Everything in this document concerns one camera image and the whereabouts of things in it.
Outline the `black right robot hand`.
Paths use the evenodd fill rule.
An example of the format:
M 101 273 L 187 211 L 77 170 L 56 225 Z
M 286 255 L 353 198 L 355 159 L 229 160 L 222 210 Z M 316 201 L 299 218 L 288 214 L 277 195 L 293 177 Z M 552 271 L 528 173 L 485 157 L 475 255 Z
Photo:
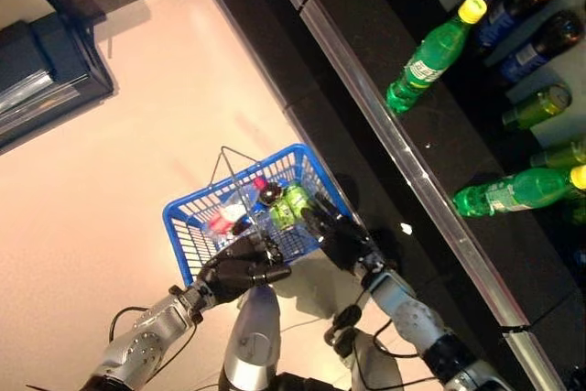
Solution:
M 320 249 L 340 270 L 359 279 L 383 271 L 385 260 L 368 232 L 342 214 L 322 193 L 316 192 L 300 213 Z

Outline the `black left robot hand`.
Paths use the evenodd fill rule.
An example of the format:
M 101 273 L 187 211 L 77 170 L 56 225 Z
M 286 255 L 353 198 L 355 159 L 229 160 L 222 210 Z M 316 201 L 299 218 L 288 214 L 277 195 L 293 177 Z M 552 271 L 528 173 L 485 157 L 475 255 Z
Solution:
M 195 284 L 210 309 L 238 299 L 250 288 L 285 279 L 291 272 L 277 243 L 268 234 L 249 234 L 207 261 Z

